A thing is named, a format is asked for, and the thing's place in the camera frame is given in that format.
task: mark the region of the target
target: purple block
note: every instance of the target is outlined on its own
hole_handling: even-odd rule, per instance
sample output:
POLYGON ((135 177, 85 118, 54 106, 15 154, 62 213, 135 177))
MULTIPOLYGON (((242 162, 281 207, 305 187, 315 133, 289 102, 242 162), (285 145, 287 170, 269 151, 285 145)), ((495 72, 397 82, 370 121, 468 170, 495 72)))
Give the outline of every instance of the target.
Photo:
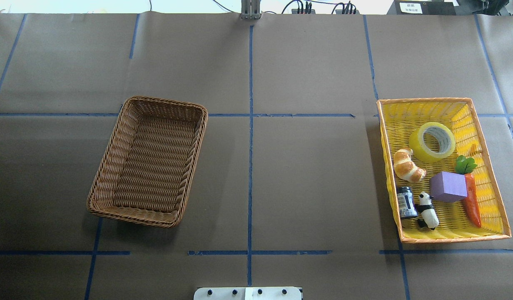
POLYGON ((430 179, 430 196, 434 200, 454 203, 468 196, 464 175, 440 172, 430 179))

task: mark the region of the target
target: black can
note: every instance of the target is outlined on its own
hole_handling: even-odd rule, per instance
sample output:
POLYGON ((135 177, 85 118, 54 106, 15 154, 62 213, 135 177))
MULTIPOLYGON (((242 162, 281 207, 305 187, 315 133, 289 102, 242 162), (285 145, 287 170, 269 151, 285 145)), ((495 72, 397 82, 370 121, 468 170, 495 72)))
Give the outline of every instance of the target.
POLYGON ((416 207, 414 207, 414 195, 409 186, 397 188, 397 203, 399 204, 399 216, 402 220, 418 216, 416 207))

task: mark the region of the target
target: croissant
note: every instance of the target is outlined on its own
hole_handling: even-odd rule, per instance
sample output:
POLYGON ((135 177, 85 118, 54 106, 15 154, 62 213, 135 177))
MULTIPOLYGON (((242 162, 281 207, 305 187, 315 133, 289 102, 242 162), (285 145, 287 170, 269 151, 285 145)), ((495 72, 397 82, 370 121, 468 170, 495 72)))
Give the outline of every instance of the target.
POLYGON ((418 183, 425 178, 426 171, 412 161, 412 149, 405 147, 393 155, 393 170, 397 177, 411 183, 418 183))

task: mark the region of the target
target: tape roll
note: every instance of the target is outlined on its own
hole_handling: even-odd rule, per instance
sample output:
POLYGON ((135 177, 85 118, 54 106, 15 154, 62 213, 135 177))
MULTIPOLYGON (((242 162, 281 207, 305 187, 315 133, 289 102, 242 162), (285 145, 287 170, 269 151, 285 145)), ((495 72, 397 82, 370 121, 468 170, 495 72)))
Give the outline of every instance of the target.
POLYGON ((428 122, 416 129, 408 139, 408 145, 414 151, 414 156, 420 161, 433 163, 451 155, 455 150, 455 137, 447 126, 438 122, 428 122), (439 145, 439 152, 430 150, 425 144, 424 135, 432 135, 439 145))

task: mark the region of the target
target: black box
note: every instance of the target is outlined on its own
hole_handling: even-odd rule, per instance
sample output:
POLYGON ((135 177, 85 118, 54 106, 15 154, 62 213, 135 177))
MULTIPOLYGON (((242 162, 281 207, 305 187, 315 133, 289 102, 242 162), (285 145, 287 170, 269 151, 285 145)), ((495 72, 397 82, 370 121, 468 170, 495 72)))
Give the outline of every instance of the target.
POLYGON ((456 15, 453 2, 394 0, 386 15, 456 15))

